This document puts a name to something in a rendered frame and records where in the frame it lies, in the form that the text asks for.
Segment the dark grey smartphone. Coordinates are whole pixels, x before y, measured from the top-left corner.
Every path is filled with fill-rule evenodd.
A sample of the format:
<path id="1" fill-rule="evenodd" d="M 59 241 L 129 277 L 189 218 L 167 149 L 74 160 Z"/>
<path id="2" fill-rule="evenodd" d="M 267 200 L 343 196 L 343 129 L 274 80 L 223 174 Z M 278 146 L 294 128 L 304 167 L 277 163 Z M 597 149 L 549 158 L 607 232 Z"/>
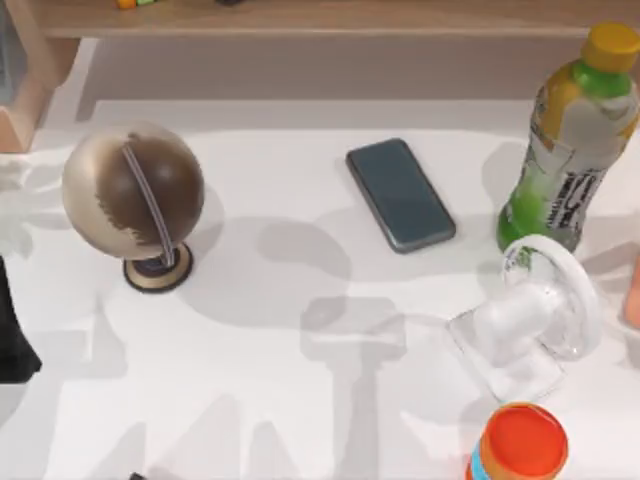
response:
<path id="1" fill-rule="evenodd" d="M 453 217 L 404 140 L 352 149 L 346 165 L 394 252 L 409 254 L 455 237 Z"/>

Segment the brown and beige globe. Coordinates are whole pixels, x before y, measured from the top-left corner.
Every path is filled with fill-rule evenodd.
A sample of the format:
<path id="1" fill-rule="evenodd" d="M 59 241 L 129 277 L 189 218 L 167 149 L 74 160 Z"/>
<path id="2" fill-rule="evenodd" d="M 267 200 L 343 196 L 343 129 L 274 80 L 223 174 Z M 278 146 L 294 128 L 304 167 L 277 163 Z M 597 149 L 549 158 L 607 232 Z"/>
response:
<path id="1" fill-rule="evenodd" d="M 121 260 L 127 283 L 157 294 L 180 286 L 194 256 L 186 238 L 205 203 L 201 166 L 185 141 L 150 122 L 84 137 L 62 171 L 62 202 L 80 237 Z"/>

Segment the white desk fan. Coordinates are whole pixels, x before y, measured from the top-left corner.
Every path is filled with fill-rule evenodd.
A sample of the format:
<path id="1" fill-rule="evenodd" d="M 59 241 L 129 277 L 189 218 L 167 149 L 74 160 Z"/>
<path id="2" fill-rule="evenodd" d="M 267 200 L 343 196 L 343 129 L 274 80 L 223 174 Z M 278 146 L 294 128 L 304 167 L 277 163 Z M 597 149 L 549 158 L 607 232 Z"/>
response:
<path id="1" fill-rule="evenodd" d="M 501 275 L 503 290 L 447 330 L 472 378 L 498 402 L 534 401 L 559 385 L 563 363 L 599 345 L 603 308 L 581 263 L 542 235 L 509 245 Z"/>

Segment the wooden shelf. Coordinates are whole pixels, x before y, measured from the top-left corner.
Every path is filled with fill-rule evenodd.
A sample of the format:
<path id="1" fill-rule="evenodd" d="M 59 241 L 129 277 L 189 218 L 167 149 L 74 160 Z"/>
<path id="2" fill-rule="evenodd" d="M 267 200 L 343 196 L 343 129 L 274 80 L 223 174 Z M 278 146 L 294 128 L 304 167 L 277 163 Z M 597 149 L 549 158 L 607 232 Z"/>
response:
<path id="1" fill-rule="evenodd" d="M 101 102 L 530 98 L 587 30 L 640 28 L 640 0 L 0 0 L 50 89 L 82 41 L 77 107 Z"/>

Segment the green bottle with yellow cap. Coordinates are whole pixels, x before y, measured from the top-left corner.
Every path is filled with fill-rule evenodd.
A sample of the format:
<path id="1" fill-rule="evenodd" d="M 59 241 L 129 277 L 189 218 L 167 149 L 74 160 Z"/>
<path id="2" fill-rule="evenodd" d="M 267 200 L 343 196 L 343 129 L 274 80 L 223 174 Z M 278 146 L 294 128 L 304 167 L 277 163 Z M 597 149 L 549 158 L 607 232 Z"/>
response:
<path id="1" fill-rule="evenodd" d="M 587 209 L 640 119 L 631 76 L 639 54 L 633 28 L 597 24 L 579 58 L 539 88 L 521 174 L 498 217 L 500 249 L 532 234 L 576 249 Z"/>

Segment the bottle with orange cap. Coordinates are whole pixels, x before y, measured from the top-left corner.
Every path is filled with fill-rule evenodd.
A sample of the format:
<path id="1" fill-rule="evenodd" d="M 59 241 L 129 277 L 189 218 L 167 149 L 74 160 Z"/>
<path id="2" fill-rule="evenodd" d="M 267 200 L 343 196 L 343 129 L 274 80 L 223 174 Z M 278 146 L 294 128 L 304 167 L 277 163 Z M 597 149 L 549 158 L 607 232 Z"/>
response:
<path id="1" fill-rule="evenodd" d="M 488 419 L 464 480 L 554 480 L 569 454 L 567 434 L 543 407 L 509 403 Z"/>

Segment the salmon-coloured object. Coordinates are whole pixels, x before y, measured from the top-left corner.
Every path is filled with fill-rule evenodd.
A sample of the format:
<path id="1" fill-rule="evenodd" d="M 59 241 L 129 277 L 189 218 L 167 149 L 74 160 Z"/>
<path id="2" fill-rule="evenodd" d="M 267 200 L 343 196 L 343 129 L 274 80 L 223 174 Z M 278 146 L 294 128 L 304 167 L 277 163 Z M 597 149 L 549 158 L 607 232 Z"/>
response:
<path id="1" fill-rule="evenodd" d="M 640 330 L 640 256 L 636 258 L 634 264 L 623 305 L 623 317 L 629 326 Z"/>

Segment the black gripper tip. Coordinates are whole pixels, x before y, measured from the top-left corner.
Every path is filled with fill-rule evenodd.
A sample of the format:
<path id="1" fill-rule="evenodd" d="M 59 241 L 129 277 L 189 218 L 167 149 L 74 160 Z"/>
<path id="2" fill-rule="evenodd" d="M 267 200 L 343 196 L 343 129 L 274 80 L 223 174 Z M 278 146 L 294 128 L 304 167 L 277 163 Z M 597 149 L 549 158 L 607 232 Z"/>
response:
<path id="1" fill-rule="evenodd" d="M 19 324 L 0 256 L 0 384 L 26 384 L 41 367 L 42 361 Z"/>

